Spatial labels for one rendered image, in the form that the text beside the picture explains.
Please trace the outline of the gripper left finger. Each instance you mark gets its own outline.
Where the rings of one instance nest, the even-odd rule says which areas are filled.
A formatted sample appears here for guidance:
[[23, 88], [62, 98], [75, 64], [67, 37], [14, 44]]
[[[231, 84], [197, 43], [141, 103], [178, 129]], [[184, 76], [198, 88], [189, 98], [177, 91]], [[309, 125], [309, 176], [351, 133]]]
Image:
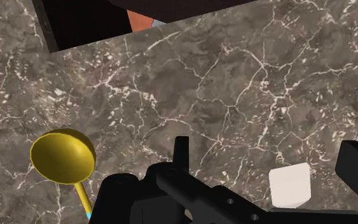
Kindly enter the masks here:
[[177, 136], [171, 162], [150, 165], [143, 179], [106, 177], [88, 224], [270, 224], [269, 212], [225, 186], [189, 173], [189, 138]]

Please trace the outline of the white cube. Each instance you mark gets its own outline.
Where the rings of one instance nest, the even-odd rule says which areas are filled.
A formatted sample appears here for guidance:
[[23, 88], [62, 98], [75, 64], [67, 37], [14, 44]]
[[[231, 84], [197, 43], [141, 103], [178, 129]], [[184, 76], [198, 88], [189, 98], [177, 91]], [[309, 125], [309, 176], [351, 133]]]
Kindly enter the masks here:
[[296, 209], [312, 197], [306, 162], [272, 169], [268, 177], [274, 207]]

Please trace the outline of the yellow ladle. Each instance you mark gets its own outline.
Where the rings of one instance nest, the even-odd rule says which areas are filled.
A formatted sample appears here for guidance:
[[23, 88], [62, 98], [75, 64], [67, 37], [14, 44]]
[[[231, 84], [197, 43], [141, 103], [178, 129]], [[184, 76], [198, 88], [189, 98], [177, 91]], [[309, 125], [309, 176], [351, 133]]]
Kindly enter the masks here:
[[95, 148], [89, 138], [74, 129], [55, 129], [37, 138], [30, 160], [42, 177], [61, 185], [73, 185], [88, 218], [92, 205], [83, 186], [95, 169]]

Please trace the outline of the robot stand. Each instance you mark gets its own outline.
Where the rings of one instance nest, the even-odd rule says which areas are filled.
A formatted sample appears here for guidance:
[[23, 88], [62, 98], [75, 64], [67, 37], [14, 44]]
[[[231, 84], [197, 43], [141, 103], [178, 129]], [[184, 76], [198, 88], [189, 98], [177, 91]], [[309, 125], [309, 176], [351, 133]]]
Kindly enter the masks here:
[[109, 0], [32, 0], [49, 52], [132, 32], [128, 13]]

